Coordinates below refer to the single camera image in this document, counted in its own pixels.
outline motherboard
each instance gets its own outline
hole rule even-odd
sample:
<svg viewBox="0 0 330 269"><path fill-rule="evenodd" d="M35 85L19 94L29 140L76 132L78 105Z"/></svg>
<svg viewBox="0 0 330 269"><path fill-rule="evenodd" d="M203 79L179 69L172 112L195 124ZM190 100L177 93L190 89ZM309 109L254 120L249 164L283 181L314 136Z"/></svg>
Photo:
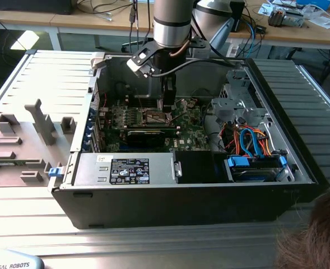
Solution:
<svg viewBox="0 0 330 269"><path fill-rule="evenodd" d="M207 151L202 126L206 105L197 99L178 99L171 113L156 100L117 101L103 124L105 152Z"/></svg>

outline power supply label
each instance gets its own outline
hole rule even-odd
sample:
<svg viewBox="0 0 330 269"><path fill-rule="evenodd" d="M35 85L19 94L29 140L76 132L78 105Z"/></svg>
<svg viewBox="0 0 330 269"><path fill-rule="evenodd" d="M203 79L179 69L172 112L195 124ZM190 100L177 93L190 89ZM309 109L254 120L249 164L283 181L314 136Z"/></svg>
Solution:
<svg viewBox="0 0 330 269"><path fill-rule="evenodd" d="M112 159L110 184L149 184L149 164L148 159Z"/></svg>

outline person's hair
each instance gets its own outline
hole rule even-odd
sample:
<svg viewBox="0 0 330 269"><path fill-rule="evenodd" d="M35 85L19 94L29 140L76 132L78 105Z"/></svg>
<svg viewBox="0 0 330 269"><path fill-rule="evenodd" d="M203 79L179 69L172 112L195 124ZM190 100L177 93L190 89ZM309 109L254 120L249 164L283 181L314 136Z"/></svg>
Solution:
<svg viewBox="0 0 330 269"><path fill-rule="evenodd" d="M276 268L330 269L330 193L319 197L308 226L278 240Z"/></svg>

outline white label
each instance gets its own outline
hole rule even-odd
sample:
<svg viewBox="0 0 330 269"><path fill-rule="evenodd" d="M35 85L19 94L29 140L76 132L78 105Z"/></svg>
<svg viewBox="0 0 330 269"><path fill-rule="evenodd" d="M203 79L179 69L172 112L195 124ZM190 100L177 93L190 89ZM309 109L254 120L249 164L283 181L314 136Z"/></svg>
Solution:
<svg viewBox="0 0 330 269"><path fill-rule="evenodd" d="M113 155L98 155L96 157L97 163L109 163L113 159Z"/></svg>

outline blue clip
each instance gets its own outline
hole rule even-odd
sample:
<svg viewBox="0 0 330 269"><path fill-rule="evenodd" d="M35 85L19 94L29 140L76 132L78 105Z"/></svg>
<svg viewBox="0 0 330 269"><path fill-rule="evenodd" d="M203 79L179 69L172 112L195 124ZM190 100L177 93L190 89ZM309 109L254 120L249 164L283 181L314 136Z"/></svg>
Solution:
<svg viewBox="0 0 330 269"><path fill-rule="evenodd" d="M249 166L249 161L247 157L242 156L231 156L228 160L228 166Z"/></svg>
<svg viewBox="0 0 330 269"><path fill-rule="evenodd" d="M62 170L59 167L50 168L49 176L60 178L63 176L61 172L62 172Z"/></svg>
<svg viewBox="0 0 330 269"><path fill-rule="evenodd" d="M287 160L284 156L280 156L279 161L281 162L283 167L287 165Z"/></svg>

